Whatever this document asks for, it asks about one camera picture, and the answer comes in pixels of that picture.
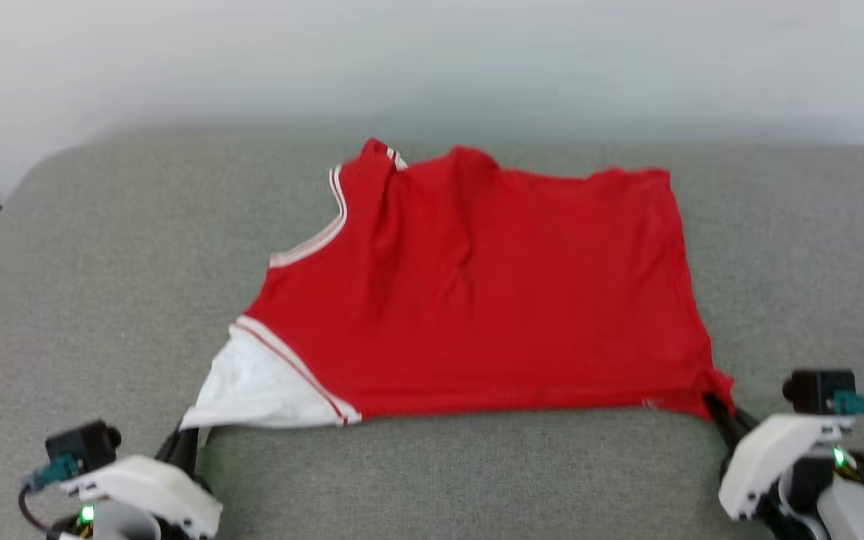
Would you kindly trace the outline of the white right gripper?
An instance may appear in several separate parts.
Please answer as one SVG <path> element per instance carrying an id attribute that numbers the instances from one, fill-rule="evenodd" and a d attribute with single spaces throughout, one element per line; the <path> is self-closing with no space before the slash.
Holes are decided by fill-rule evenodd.
<path id="1" fill-rule="evenodd" d="M 730 411 L 713 393 L 705 394 L 705 406 L 733 451 L 718 500 L 734 521 L 751 518 L 759 500 L 802 458 L 832 458 L 833 446 L 854 426 L 853 416 L 802 414 L 775 414 L 759 424 L 743 408 Z"/>

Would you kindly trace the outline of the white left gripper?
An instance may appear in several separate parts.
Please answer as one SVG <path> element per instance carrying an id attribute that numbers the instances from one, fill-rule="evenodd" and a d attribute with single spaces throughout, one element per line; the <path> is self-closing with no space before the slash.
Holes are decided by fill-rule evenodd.
<path id="1" fill-rule="evenodd" d="M 212 539 L 223 505 L 196 483 L 199 428 L 173 430 L 154 458 L 131 455 L 59 483 L 61 491 L 90 503 L 117 500 L 177 526 L 191 539 Z"/>

